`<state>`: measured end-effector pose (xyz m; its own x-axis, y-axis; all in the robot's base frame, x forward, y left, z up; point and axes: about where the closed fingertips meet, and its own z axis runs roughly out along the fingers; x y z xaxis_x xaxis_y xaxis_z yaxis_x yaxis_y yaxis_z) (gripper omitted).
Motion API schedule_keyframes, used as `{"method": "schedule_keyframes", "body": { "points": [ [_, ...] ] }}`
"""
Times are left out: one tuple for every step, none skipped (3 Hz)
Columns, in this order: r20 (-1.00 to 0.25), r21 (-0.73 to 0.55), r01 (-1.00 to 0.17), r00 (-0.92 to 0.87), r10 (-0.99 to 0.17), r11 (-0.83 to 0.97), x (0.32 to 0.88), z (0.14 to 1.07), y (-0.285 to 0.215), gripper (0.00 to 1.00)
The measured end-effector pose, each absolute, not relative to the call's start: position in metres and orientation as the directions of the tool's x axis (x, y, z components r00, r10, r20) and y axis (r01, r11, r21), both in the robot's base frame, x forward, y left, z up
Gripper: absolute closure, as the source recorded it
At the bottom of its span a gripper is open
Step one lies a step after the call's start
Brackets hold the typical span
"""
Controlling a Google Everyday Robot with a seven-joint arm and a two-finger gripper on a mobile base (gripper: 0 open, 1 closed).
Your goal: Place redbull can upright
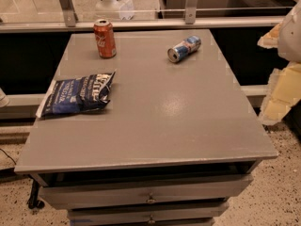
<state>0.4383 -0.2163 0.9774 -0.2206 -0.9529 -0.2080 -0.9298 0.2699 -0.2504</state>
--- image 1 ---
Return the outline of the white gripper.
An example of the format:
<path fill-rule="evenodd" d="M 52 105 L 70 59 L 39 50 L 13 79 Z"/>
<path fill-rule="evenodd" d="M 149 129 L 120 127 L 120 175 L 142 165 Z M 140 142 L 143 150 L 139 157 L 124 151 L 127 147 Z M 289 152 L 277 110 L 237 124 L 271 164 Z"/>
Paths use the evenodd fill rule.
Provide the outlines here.
<path fill-rule="evenodd" d="M 260 122 L 274 125 L 301 100 L 301 64 L 297 63 L 301 62 L 301 1 L 257 44 L 266 49 L 277 48 L 280 57 L 291 61 L 283 70 L 273 69 L 261 104 Z"/>

